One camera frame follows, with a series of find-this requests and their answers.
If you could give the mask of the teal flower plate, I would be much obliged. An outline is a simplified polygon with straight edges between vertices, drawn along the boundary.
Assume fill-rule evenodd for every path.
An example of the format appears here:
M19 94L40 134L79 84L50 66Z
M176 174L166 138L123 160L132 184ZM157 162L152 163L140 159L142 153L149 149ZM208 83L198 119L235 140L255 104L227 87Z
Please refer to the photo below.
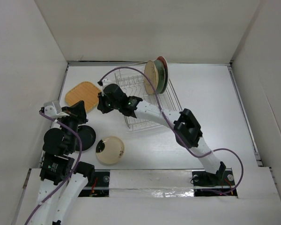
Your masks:
M155 60L154 64L158 72L158 85L156 91L158 94L160 94L165 85L165 69L163 63L160 60Z

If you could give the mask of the orange bamboo square plate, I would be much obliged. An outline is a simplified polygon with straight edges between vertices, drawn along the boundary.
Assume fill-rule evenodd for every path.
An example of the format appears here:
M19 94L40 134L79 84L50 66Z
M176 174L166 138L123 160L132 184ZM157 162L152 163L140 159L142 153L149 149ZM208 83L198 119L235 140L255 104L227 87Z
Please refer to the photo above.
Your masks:
M77 102L83 100L86 113L90 112L98 105L98 94L100 89L91 82L81 82L73 87L66 95L65 102L69 106L73 106Z

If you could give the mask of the beige bird pattern plate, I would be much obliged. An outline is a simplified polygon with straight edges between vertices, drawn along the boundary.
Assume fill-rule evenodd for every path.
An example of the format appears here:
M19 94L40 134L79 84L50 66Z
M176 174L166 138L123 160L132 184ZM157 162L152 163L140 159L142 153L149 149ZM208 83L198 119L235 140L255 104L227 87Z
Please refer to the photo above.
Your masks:
M146 92L152 95L154 94L153 89L156 90L158 86L158 72L153 61L150 60L146 63L144 74L146 75L144 78Z

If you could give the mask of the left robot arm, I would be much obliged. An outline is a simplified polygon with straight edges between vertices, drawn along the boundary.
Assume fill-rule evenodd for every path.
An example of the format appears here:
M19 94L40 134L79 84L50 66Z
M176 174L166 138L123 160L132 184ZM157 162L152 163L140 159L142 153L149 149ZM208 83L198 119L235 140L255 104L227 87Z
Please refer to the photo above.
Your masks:
M78 128L88 121L84 101L65 107L47 102L39 114L59 127L44 135L37 205L27 224L63 225L82 189L95 181L93 165L69 156L76 150L82 153Z

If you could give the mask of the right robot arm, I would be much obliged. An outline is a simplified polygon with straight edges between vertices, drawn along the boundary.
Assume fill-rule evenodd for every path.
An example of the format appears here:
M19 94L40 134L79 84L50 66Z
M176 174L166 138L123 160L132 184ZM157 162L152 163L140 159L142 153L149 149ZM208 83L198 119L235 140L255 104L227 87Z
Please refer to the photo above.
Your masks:
M226 165L218 159L203 138L201 126L189 109L181 112L161 109L140 97L127 96L112 82L99 81L98 110L103 114L117 110L124 116L150 120L174 132L177 143L185 147L203 165L198 181L202 187L215 187L223 179Z

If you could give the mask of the black round plate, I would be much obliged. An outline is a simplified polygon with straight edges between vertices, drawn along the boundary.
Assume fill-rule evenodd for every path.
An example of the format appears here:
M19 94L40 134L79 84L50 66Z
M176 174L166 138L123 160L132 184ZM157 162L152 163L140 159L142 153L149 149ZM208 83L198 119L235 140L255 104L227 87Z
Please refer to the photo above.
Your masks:
M79 125L77 134L82 141L82 151L89 150L96 141L95 130L88 125Z

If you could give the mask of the cream plate with black spot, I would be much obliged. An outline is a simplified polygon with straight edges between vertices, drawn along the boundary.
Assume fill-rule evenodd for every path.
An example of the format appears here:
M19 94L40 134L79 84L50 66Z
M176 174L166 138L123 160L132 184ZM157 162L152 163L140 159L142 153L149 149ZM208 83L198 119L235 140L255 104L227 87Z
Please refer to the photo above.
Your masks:
M102 138L96 146L96 158L105 165L118 163L122 159L124 152L124 143L115 136Z

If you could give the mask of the white foam front strip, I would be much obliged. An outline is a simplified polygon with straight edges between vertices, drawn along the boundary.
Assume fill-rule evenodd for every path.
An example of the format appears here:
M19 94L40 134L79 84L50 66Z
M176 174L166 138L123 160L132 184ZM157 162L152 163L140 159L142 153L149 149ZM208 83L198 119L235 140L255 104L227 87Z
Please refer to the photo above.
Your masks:
M111 170L109 197L193 197L191 170Z

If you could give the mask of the red and blue floral plate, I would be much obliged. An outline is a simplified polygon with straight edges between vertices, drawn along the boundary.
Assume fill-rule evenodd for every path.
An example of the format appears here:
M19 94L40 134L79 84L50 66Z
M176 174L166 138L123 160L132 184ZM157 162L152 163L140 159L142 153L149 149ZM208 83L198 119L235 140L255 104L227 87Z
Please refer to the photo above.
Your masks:
M164 67L164 71L165 71L165 83L164 83L162 91L160 92L160 94L163 94L165 92L168 82L169 82L168 63L167 63L167 60L163 56L159 56L157 59L161 61L161 63L163 64L163 67Z

